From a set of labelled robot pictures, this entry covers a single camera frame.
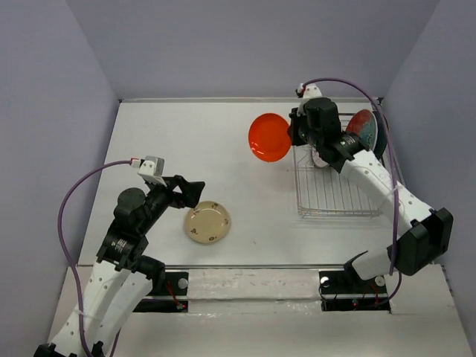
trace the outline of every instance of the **gray wall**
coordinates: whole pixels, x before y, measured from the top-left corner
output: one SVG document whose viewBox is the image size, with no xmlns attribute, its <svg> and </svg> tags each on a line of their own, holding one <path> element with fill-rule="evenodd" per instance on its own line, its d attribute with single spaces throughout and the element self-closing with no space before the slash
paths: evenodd
<svg viewBox="0 0 476 357">
<path fill-rule="evenodd" d="M 103 162 L 118 102 L 63 0 L 3 0 L 0 48 L 0 354 L 26 357 L 46 342 L 66 270 L 58 207 Z M 96 187 L 67 208 L 75 257 Z"/>
<path fill-rule="evenodd" d="M 382 96 L 437 2 L 68 0 L 121 98 L 292 96 L 322 76 Z"/>
<path fill-rule="evenodd" d="M 476 1 L 442 0 L 385 99 L 405 180 L 454 214 L 446 265 L 476 354 Z"/>
</svg>

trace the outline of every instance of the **red plate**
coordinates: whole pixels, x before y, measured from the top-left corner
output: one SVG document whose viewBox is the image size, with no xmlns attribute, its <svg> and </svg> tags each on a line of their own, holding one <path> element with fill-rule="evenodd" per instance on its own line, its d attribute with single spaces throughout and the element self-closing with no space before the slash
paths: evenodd
<svg viewBox="0 0 476 357">
<path fill-rule="evenodd" d="M 266 113 L 254 120 L 248 133 L 251 151 L 266 162 L 286 156 L 291 148 L 288 122 L 278 114 Z"/>
</svg>

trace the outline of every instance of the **wire dish rack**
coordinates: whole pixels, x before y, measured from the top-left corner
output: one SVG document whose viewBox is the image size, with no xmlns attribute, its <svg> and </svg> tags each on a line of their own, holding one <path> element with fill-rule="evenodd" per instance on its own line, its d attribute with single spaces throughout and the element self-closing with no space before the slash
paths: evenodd
<svg viewBox="0 0 476 357">
<path fill-rule="evenodd" d="M 343 129 L 352 115 L 342 117 Z M 309 145 L 292 147 L 295 165 L 297 212 L 303 217 L 379 216 L 381 212 L 354 184 L 334 169 L 317 168 Z"/>
</svg>

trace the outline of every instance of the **purple hose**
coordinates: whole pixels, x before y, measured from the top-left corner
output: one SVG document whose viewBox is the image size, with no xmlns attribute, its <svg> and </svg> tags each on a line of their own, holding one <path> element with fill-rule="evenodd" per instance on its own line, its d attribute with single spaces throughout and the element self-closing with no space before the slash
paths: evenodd
<svg viewBox="0 0 476 357">
<path fill-rule="evenodd" d="M 78 186 L 80 184 L 82 184 L 86 179 L 93 176 L 95 173 L 98 173 L 101 170 L 106 169 L 107 167 L 116 166 L 116 165 L 124 165 L 124 164 L 129 164 L 130 165 L 131 163 L 132 163 L 132 160 L 114 161 L 114 162 L 111 162 L 109 164 L 105 164 L 102 167 L 97 168 L 96 170 L 92 170 L 90 173 L 87 173 L 78 182 L 76 182 L 73 185 L 73 187 L 68 191 L 68 193 L 66 193 L 66 196 L 62 200 L 61 205 L 59 207 L 58 221 L 57 221 L 58 237 L 59 237 L 59 240 L 60 240 L 59 243 L 61 245 L 62 252 L 64 253 L 64 255 L 66 257 L 66 260 L 68 261 L 68 264 L 71 268 L 71 271 L 73 272 L 74 281 L 76 282 L 77 305 L 78 305 L 78 308 L 81 312 L 83 312 L 83 310 L 84 310 L 84 303 L 83 303 L 83 289 L 81 288 L 80 276 L 79 276 L 79 274 L 77 272 L 77 269 L 76 269 L 76 263 L 73 260 L 73 258 L 71 257 L 71 255 L 69 254 L 68 248 L 66 247 L 65 237 L 62 235 L 62 215 L 65 211 L 66 202 L 68 202 L 71 194 L 78 188 Z M 115 345 L 118 342 L 118 336 L 119 336 L 119 332 L 116 335 L 116 339 L 115 339 L 115 343 L 113 345 L 111 357 L 112 357 L 112 354 L 114 353 Z M 84 316 L 82 314 L 80 314 L 80 340 L 81 340 L 81 345 L 83 346 L 83 349 L 84 349 L 84 352 L 86 353 L 86 355 L 88 357 L 94 357 L 91 354 L 91 351 L 89 350 L 88 345 L 86 343 L 86 335 L 85 335 L 85 332 L 84 332 Z"/>
<path fill-rule="evenodd" d="M 340 78 L 325 77 L 325 78 L 318 78 L 315 80 L 309 80 L 305 82 L 303 86 L 304 88 L 306 88 L 309 84 L 318 83 L 318 82 L 340 82 L 357 89 L 372 103 L 373 107 L 379 113 L 380 118 L 382 120 L 385 119 L 385 121 L 387 121 L 387 118 L 385 117 L 384 112 L 382 111 L 382 108 L 380 107 L 380 105 L 364 89 L 357 86 L 355 83 L 352 83 L 348 80 L 341 80 Z M 396 189 L 396 178 L 398 176 L 398 173 L 397 173 L 395 159 L 393 155 L 393 145 L 390 140 L 390 133 L 388 132 L 388 128 L 387 128 L 387 125 L 385 125 L 385 123 L 383 123 L 382 126 L 385 129 L 385 137 L 387 138 L 387 143 L 388 143 L 388 156 L 390 156 L 390 173 L 392 176 L 392 188 L 393 188 L 392 257 L 390 259 L 390 271 L 388 273 L 391 276 L 393 274 L 393 268 L 395 268 L 396 256 L 398 254 L 398 247 L 396 244 L 396 236 L 397 236 L 398 227 L 399 227 L 399 191 Z"/>
</svg>

